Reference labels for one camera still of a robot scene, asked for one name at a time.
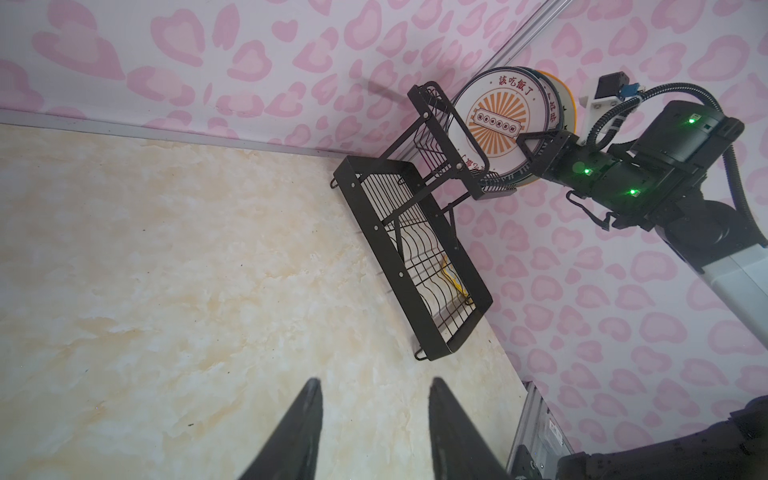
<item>dish rack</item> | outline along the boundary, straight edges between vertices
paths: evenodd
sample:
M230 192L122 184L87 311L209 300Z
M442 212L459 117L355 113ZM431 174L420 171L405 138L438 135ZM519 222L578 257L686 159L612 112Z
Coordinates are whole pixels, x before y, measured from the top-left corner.
M435 360L458 350L493 302L458 241L453 210L469 197L503 197L515 189L481 185L496 174L437 83L414 85L408 98L419 118L381 157L344 158L331 188L340 188L413 328L420 346L414 357ZM453 122L476 152L466 160L482 168L469 168L458 154L448 136ZM413 163L389 159L411 137L429 168L424 177ZM432 192L450 179L467 191L440 207Z

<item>metal rack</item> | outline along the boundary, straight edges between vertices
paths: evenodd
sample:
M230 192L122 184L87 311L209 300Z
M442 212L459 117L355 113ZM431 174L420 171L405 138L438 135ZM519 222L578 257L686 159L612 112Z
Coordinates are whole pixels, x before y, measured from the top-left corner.
M420 345L415 357L434 360L455 352L493 301L458 241L453 209L469 197L515 189L479 183L489 175L488 158L439 85L414 86L408 97L419 118L381 157L346 157L331 187L340 187L413 328ZM477 168L449 140L452 122L475 148L476 158L466 160ZM424 177L414 164L389 159L411 137L429 167ZM440 207L432 192L452 178L467 191Z

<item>black cable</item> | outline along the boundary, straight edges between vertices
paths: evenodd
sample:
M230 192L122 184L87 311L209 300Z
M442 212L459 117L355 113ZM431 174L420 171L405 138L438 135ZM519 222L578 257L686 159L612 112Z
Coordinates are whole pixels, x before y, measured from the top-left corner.
M590 130L589 135L587 136L587 141L584 144L584 146L593 151L599 151L604 149L614 139L614 137L619 131L619 128L621 128L621 125L624 123L624 120L627 118L627 115L630 114L635 108L637 108L637 106L639 106L640 103L642 103L643 101L646 101L648 98L669 93L672 91L680 91L683 93L693 95L699 101L701 101L702 104L706 105L707 107L714 108L719 112L723 111L722 107L717 102L717 99L709 91L705 90L704 88L698 85L689 84L689 83L670 83L670 84L659 85L658 87L654 87L654 88L651 88L650 90L641 92L637 95L637 97L632 97L629 100L623 103L620 103L619 105L616 105L615 107L607 111L602 117L600 117L598 122L594 124L594 126ZM613 123L611 123L611 127L609 131L603 136L603 138L599 142L597 142L600 131L611 120L613 120ZM736 208L737 212L739 212L742 216L744 216L747 223L749 223L750 226L754 228L755 231L758 233L761 239L760 243L763 246L768 245L768 240L760 231L760 227L758 227L757 222L752 216L752 210L750 210L750 205L746 201L746 194L744 193L744 187L741 183L741 175L739 174L739 164L736 162L736 152L733 151L733 145L730 145L723 153L723 163L725 164L725 174L728 180L728 188L730 190L730 196L731 196L731 199L733 199L733 206Z

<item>round plate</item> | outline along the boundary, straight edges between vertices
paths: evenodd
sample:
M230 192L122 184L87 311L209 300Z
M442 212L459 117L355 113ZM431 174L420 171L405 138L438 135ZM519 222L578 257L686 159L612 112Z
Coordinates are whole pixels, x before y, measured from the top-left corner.
M554 85L549 80L549 77L538 70L533 68L526 68L532 74L536 75L536 78L541 82L541 86L544 88L544 92L547 94L547 101L549 107L549 129L561 130L563 128L563 104L560 101L560 95L554 88Z
M527 131L546 131L549 126L544 87L536 75L523 68L499 67L481 73L459 92L454 105L488 157L491 171L502 176L527 167L517 136ZM473 164L477 154L457 123L451 123L448 136L470 168L482 168ZM541 141L528 142L534 153L540 146Z
M571 89L562 82L559 78L546 71L539 71L546 75L551 81L554 89L558 93L560 98L560 104L563 106L563 129L570 131L572 134L576 133L576 102L574 96L571 93Z

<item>pink leopard print wallpaper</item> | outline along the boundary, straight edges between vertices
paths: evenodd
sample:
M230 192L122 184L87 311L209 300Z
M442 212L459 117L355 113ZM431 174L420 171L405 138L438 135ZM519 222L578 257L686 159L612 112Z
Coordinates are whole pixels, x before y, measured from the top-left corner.
M574 0L514 63L556 74L576 94L586 78L618 70L649 87L703 85L746 124L736 152L768 231L768 2ZM617 141L674 98L685 97L644 103ZM439 201L461 191L447 185ZM768 394L766 350L656 233L604 232L565 193L539 180L464 202L457 222L495 298L488 321L575 449L672 439ZM730 203L722 161L704 194Z
M0 108L374 154L538 3L0 0Z

